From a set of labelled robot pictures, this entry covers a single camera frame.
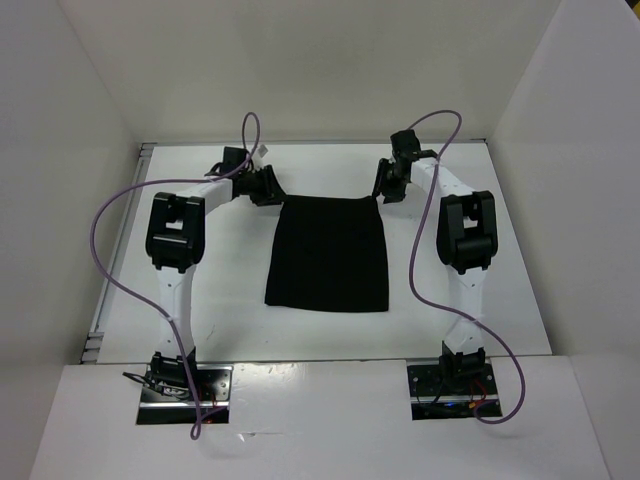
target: cable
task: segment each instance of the cable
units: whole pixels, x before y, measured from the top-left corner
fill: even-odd
[[[416,232],[416,238],[415,238],[415,240],[413,242],[413,248],[411,250],[411,259],[409,260],[409,287],[411,288],[411,292],[413,293],[413,295],[419,301],[424,303],[425,305],[428,305],[428,306],[430,306],[432,308],[436,308],[438,310],[442,310],[442,311],[445,311],[445,312],[453,313],[455,315],[459,315],[459,316],[461,316],[463,318],[466,318],[470,322],[475,323],[480,329],[484,330],[489,335],[491,335],[494,339],[496,339],[496,341],[502,346],[502,348],[504,348],[504,350],[507,352],[507,354],[509,355],[509,357],[513,361],[513,364],[516,367],[516,370],[518,371],[518,376],[520,377],[520,398],[518,399],[518,402],[516,403],[516,406],[513,408],[513,410],[511,410],[511,412],[508,415],[506,415],[506,416],[504,416],[502,418],[499,418],[498,420],[486,420],[486,419],[480,417],[480,415],[478,413],[478,410],[484,405],[488,405],[490,403],[496,403],[497,400],[490,400],[490,401],[483,402],[482,404],[477,405],[473,409],[473,415],[480,422],[488,424],[488,425],[498,425],[498,424],[505,423],[505,422],[511,420],[520,411],[520,409],[522,408],[522,404],[524,403],[524,399],[525,399],[526,392],[527,392],[527,385],[526,385],[526,381],[525,381],[525,378],[524,378],[524,372],[522,371],[522,367],[520,366],[520,362],[518,361],[517,357],[515,356],[515,354],[511,350],[511,348],[509,348],[509,345],[507,345],[506,342],[496,332],[494,332],[492,329],[487,327],[485,324],[480,322],[478,319],[472,317],[468,313],[465,313],[465,312],[463,312],[461,310],[458,310],[457,308],[448,307],[446,305],[440,305],[439,303],[435,303],[435,302],[432,302],[431,300],[427,300],[422,295],[420,295],[420,293],[416,289],[416,285],[415,285],[414,270],[415,270],[416,256],[418,254],[418,246],[420,245],[420,239],[422,238],[422,232],[424,231],[424,226],[427,223],[427,217],[429,215],[429,210],[431,209],[431,203],[433,201],[433,194],[435,192],[436,185],[437,185],[437,182],[438,182],[438,173],[439,173],[439,170],[440,170],[440,161],[442,159],[442,154],[445,152],[447,147],[449,147],[451,142],[453,142],[453,139],[456,137],[456,135],[458,135],[458,132],[460,131],[460,127],[462,126],[462,115],[460,115],[458,112],[456,112],[454,110],[436,110],[435,112],[431,112],[431,113],[428,113],[428,114],[420,117],[418,120],[416,120],[415,122],[413,122],[409,126],[409,129],[412,129],[412,128],[416,127],[419,123],[421,123],[424,120],[426,120],[427,118],[433,117],[435,115],[446,114],[446,113],[454,115],[458,119],[458,124],[456,125],[455,130],[453,131],[451,136],[447,139],[445,144],[442,146],[442,148],[438,152],[438,156],[436,157],[436,163],[435,163],[434,170],[433,170],[433,180],[431,180],[431,186],[429,187],[429,193],[427,195],[427,203],[425,204],[424,212],[422,213],[422,218],[420,220],[420,225],[418,226],[418,231]]]
[[[253,155],[256,153],[256,150],[258,149],[258,145],[260,144],[260,119],[258,118],[258,115],[256,115],[254,112],[248,112],[244,116],[244,119],[242,120],[242,144],[245,146],[245,149],[246,149],[245,131],[246,131],[247,121],[249,120],[249,117],[253,117],[253,119],[256,122],[256,139],[254,141],[253,148],[251,149],[251,151],[249,152],[249,154],[245,158],[244,162],[242,162],[236,169],[234,169],[233,171],[231,171],[231,172],[229,172],[227,174],[224,174],[224,175],[215,176],[215,177],[211,177],[211,178],[205,178],[205,179],[170,178],[170,179],[166,179],[166,180],[151,180],[151,181],[148,181],[148,182],[141,182],[141,183],[137,183],[135,185],[131,185],[130,187],[127,187],[127,188],[115,193],[114,195],[112,195],[110,198],[108,198],[100,206],[100,208],[98,209],[95,217],[93,218],[93,221],[91,222],[91,229],[90,229],[90,232],[89,232],[89,249],[91,250],[91,257],[93,258],[93,262],[96,264],[96,267],[98,268],[98,270],[100,271],[102,276],[104,278],[106,278],[108,282],[112,283],[113,285],[118,287],[123,292],[131,295],[132,297],[140,300],[141,302],[146,303],[151,308],[157,310],[158,313],[160,315],[162,315],[162,317],[165,320],[167,320],[169,322],[169,325],[171,326],[171,330],[173,331],[173,335],[176,338],[176,343],[178,344],[178,348],[180,350],[180,355],[185,360],[183,362],[184,371],[185,371],[185,373],[187,375],[187,383],[189,384],[189,391],[191,392],[191,396],[193,397],[193,404],[194,404],[195,409],[196,409],[196,421],[193,424],[193,427],[191,428],[191,439],[192,440],[197,440],[200,437],[200,432],[202,430],[202,422],[205,419],[211,417],[212,415],[214,415],[215,413],[217,413],[218,411],[220,411],[220,410],[222,410],[222,409],[224,409],[226,407],[220,407],[220,408],[217,408],[217,409],[207,413],[204,416],[202,415],[202,409],[200,407],[200,399],[198,398],[198,391],[196,389],[196,385],[195,385],[195,382],[193,380],[193,376],[191,375],[191,369],[189,368],[189,364],[186,361],[187,355],[186,355],[186,353],[184,351],[184,345],[182,344],[182,339],[180,338],[180,332],[178,332],[178,328],[176,327],[175,323],[173,322],[173,319],[171,318],[171,315],[169,315],[169,313],[164,308],[162,308],[158,303],[154,302],[150,298],[147,298],[147,297],[145,297],[144,295],[142,295],[142,294],[140,294],[138,292],[135,292],[134,290],[130,289],[129,287],[123,285],[122,283],[120,283],[118,280],[116,280],[107,271],[107,269],[104,267],[104,265],[102,265],[102,262],[100,261],[100,258],[98,257],[98,253],[96,251],[96,228],[98,226],[98,222],[100,220],[100,217],[105,212],[105,210],[107,208],[109,208],[109,206],[111,204],[113,204],[113,202],[115,202],[117,199],[119,199],[123,195],[126,195],[127,193],[129,193],[129,192],[131,192],[133,190],[136,190],[138,188],[147,187],[149,185],[162,185],[162,184],[170,184],[170,183],[217,182],[218,180],[222,180],[224,178],[231,178],[234,175],[236,175],[238,172],[242,171],[249,164],[249,162],[251,161],[251,158],[253,157]]]

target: white surface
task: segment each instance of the white surface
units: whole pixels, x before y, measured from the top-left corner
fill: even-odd
[[[436,145],[425,148],[437,148]],[[223,147],[158,147],[147,179],[199,178],[222,158]],[[378,160],[388,145],[271,145],[266,157],[291,194],[363,197],[370,194]],[[519,354],[549,354],[500,188],[483,144],[453,145],[443,161],[468,184],[491,190],[497,200],[500,247],[485,283],[486,323]],[[144,251],[151,200],[143,191],[120,280],[158,298],[158,283]],[[389,258],[390,311],[372,314],[309,312],[264,304],[271,246],[280,207],[236,199],[207,217],[207,246],[193,283],[193,335],[199,361],[284,361],[433,357],[454,321],[414,299],[408,286],[410,247],[425,193],[410,186],[399,204],[381,205]],[[423,237],[416,282],[429,298],[447,303],[445,267],[435,252],[437,213]],[[121,292],[108,295],[100,323],[105,337],[101,363],[148,362],[158,342],[160,318]],[[486,339],[491,355],[503,355]]]
[[[493,132],[558,0],[59,0],[141,141],[385,140],[438,108]],[[448,120],[425,125],[443,139]]]
[[[140,391],[124,366],[67,367],[31,480],[609,478],[568,359],[522,366],[523,409],[489,427],[413,422],[403,361],[236,365],[230,423],[197,443],[188,425],[135,425]],[[509,409],[515,369],[494,369]]]
[[[611,474],[636,479],[640,22],[562,2],[489,141],[551,342],[574,367]]]
[[[0,2],[0,70],[0,476],[24,480],[102,284],[89,222],[135,146],[56,2]]]

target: white tabletop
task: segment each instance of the white tabletop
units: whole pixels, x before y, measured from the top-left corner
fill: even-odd
[[[412,421],[405,362],[239,364],[228,425],[136,426],[142,366],[66,367],[31,480],[608,479],[571,363],[522,358],[500,426]],[[515,369],[494,359],[503,409]]]
[[[437,149],[438,145],[424,145]],[[222,158],[222,146],[156,147],[146,180],[201,178]],[[271,145],[266,163],[274,166],[290,194],[359,198],[369,195],[386,144]],[[519,355],[550,354],[531,284],[484,144],[454,144],[444,164],[477,190],[496,198],[499,249],[485,284],[485,322]],[[158,298],[155,271],[144,250],[151,201],[159,191],[144,189],[128,242],[120,249],[119,279]],[[382,205],[389,258],[389,311],[371,314],[310,312],[264,304],[271,246],[280,207],[253,206],[239,198],[206,220],[206,251],[193,285],[193,334],[203,362],[305,361],[436,357],[454,320],[414,299],[408,286],[409,252],[425,202],[410,185],[407,198]],[[428,298],[448,302],[444,266],[435,251],[435,219],[427,225],[417,262],[416,283]],[[104,340],[100,363],[148,362],[157,346],[158,315],[110,288],[100,318]],[[492,339],[489,355],[504,355]]]

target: white wall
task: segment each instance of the white wall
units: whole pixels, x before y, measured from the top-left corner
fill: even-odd
[[[563,0],[489,148],[556,353],[616,479],[640,470],[640,22]]]
[[[488,136],[559,0],[60,0],[144,141],[381,139],[455,108]],[[444,138],[450,119],[425,125]]]
[[[101,287],[98,202],[136,146],[58,5],[0,2],[0,465],[27,478],[61,367],[79,360]],[[106,258],[121,209],[105,218]]]

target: black cloth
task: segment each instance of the black cloth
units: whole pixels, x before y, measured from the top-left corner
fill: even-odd
[[[288,196],[265,303],[322,312],[389,310],[387,247],[375,199]]]

